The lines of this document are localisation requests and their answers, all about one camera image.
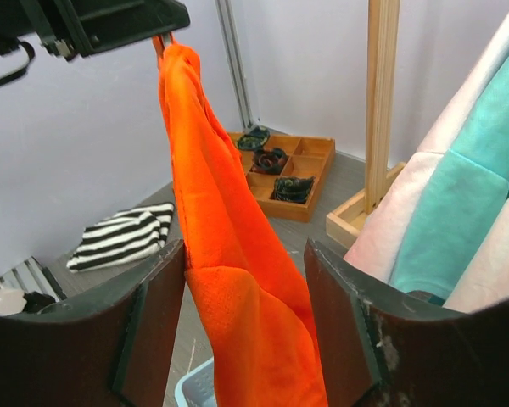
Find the wooden post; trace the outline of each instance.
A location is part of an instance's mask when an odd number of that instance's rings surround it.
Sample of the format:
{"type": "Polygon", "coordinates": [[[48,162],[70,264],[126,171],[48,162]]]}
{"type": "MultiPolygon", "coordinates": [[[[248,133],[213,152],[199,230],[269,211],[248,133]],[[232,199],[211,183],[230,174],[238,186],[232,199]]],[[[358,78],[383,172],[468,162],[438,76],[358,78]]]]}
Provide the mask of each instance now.
{"type": "Polygon", "coordinates": [[[400,0],[370,0],[367,39],[366,199],[370,214],[387,192],[400,0]]]}

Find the orange cloth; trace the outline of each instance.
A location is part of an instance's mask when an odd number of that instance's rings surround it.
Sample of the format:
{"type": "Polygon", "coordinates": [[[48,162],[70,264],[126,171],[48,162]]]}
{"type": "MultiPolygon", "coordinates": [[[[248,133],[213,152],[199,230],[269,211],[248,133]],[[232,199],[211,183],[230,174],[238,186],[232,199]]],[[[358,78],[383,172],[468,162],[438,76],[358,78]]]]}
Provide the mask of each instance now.
{"type": "Polygon", "coordinates": [[[199,56],[174,43],[159,68],[187,283],[213,348],[217,403],[325,406],[307,284],[205,98],[199,56]]]}

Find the striped cloth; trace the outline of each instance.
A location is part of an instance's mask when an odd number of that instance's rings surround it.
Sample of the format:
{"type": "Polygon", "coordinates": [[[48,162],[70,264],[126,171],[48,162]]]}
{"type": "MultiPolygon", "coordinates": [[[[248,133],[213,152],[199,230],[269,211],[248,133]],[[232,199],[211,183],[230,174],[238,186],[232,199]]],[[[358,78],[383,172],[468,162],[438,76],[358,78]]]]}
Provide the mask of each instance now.
{"type": "Polygon", "coordinates": [[[123,210],[86,228],[66,266],[73,273],[96,270],[158,252],[166,243],[174,208],[167,202],[123,210]]]}

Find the wooden organizer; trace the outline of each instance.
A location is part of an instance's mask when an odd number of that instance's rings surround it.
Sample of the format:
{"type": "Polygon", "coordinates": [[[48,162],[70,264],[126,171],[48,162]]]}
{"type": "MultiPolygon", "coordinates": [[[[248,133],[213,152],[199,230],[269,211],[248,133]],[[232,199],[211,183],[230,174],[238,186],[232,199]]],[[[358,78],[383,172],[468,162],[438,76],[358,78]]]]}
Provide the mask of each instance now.
{"type": "Polygon", "coordinates": [[[326,233],[346,248],[406,166],[387,168],[400,0],[370,0],[368,14],[366,188],[326,218],[326,233]]]}
{"type": "MultiPolygon", "coordinates": [[[[243,133],[229,134],[234,143],[243,135],[243,133]]],[[[335,157],[335,140],[272,134],[264,145],[264,149],[271,150],[275,147],[281,148],[288,156],[288,161],[279,176],[268,176],[251,171],[254,153],[240,150],[243,172],[247,177],[250,190],[266,216],[309,222],[335,157]],[[285,176],[315,177],[307,202],[291,203],[272,198],[275,180],[285,176]]]]}

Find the teal fabric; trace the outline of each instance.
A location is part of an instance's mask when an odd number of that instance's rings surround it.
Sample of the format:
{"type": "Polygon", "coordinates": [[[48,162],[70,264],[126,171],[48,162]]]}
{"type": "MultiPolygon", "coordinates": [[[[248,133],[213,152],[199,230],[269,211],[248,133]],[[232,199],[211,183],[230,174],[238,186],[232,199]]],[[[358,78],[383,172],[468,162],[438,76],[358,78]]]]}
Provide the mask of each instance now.
{"type": "Polygon", "coordinates": [[[424,188],[390,285],[447,299],[509,195],[509,56],[424,188]]]}

